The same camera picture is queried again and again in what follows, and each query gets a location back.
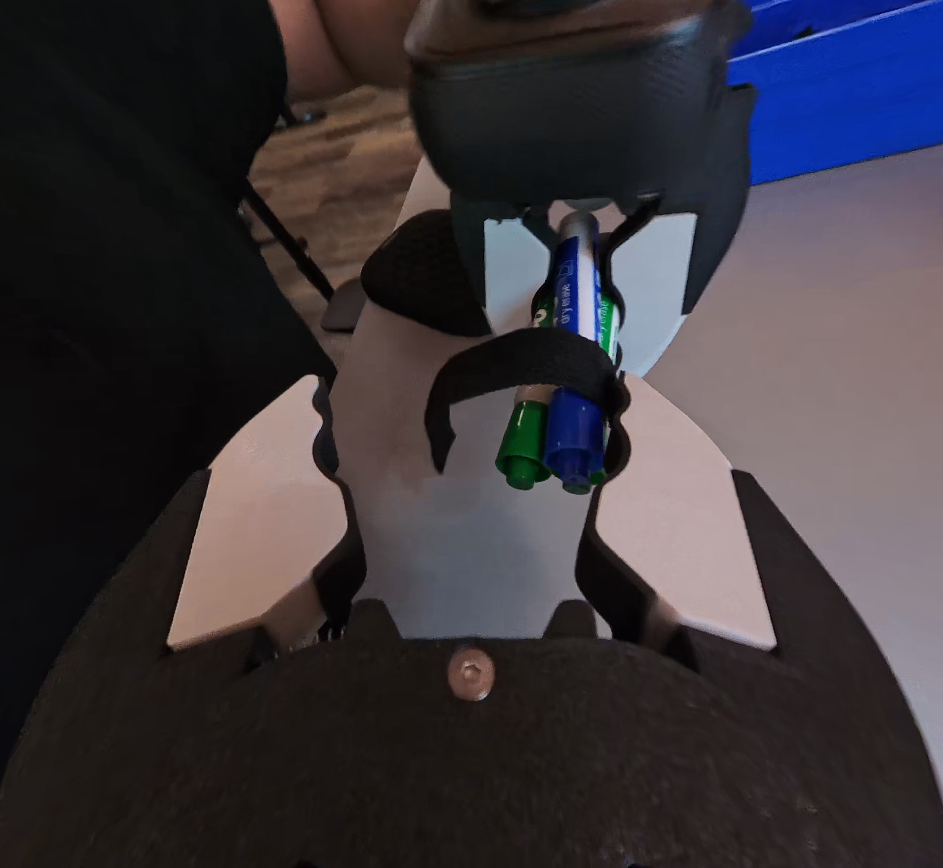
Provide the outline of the blue dry-erase marker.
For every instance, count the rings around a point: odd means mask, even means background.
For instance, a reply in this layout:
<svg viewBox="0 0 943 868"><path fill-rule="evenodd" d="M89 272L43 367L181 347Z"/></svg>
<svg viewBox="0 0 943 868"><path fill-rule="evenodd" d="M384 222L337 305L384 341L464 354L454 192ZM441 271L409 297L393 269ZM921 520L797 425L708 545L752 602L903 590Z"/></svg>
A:
<svg viewBox="0 0 943 868"><path fill-rule="evenodd" d="M560 222L552 291L553 325L598 343L600 292L599 224L594 214L577 211ZM560 387L549 404L544 463L563 489L584 496L593 488L590 474L604 461L603 411L576 391Z"/></svg>

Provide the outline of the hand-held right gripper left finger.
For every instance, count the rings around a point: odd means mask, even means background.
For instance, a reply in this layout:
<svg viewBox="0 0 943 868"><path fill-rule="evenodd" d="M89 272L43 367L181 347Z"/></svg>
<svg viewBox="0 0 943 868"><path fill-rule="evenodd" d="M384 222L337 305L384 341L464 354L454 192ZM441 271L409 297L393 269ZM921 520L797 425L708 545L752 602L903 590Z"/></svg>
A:
<svg viewBox="0 0 943 868"><path fill-rule="evenodd" d="M171 650L259 627L277 650L294 651L345 625L367 565L336 466L328 389L316 376L223 447L209 469Z"/></svg>

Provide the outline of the green dry-erase marker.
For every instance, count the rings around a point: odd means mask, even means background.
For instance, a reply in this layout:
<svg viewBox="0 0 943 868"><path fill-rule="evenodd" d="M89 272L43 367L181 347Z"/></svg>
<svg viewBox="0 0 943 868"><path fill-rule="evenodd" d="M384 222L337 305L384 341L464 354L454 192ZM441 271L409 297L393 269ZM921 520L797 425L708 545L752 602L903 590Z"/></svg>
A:
<svg viewBox="0 0 943 868"><path fill-rule="evenodd" d="M606 352L607 357L614 367L618 368L620 364L620 349L619 349L619 328L620 328L620 312L619 307L615 301L607 295L606 292L601 290L600 292L600 305L598 310L598 320L599 320L599 335L598 343L600 347ZM603 456L605 459L605 452L607 449L607 443L610 435L610 423L607 419L603 423L603 432L602 432L602 448ZM604 462L600 461L594 468L594 471L590 474L590 485L595 487L599 485L604 478L606 477L606 471L604 468Z"/></svg>
<svg viewBox="0 0 943 868"><path fill-rule="evenodd" d="M514 408L495 461L512 488L531 490L551 476L544 464L544 447L549 404L555 390L552 384L524 384L515 393Z"/></svg>

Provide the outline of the blue plastic bin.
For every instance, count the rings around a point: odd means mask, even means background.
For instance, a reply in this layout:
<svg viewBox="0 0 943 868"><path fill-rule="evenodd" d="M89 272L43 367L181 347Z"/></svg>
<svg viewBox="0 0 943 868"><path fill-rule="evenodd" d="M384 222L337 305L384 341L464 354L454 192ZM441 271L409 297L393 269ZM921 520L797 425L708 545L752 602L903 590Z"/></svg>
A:
<svg viewBox="0 0 943 868"><path fill-rule="evenodd" d="M941 143L942 0L744 1L753 185Z"/></svg>

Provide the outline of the black chair base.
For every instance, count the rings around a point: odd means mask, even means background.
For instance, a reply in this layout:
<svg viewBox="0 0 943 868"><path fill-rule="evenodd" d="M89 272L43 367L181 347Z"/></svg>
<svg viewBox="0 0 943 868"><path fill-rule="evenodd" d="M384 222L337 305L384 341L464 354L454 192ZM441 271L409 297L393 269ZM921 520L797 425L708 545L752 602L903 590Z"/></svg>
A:
<svg viewBox="0 0 943 868"><path fill-rule="evenodd" d="M244 182L242 202L269 230L273 241L287 253L297 270L326 302L321 319L322 329L325 332L353 333L367 301L360 278L353 278L338 287L332 285L311 259L307 246L289 232L249 180Z"/></svg>

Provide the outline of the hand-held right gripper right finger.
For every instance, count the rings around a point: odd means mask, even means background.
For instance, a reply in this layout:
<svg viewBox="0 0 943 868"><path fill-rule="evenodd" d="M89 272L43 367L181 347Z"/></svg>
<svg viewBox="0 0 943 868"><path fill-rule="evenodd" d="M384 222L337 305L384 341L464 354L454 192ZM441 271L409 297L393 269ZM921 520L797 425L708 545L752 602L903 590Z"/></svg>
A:
<svg viewBox="0 0 943 868"><path fill-rule="evenodd" d="M592 496L575 579L616 641L666 650L679 628L776 647L733 468L682 410L635 375Z"/></svg>

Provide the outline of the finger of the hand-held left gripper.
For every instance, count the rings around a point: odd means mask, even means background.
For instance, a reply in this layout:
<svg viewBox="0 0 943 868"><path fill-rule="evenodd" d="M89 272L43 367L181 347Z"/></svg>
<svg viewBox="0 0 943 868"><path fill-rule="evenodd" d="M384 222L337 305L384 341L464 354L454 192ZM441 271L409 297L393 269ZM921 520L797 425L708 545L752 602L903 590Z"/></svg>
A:
<svg viewBox="0 0 943 868"><path fill-rule="evenodd" d="M682 306L697 217L653 219L613 253L611 275L623 302L620 368L644 377L685 322Z"/></svg>
<svg viewBox="0 0 943 868"><path fill-rule="evenodd" d="M547 246L519 219L488 219L485 238L485 312L492 332L528 326L532 300L550 266Z"/></svg>

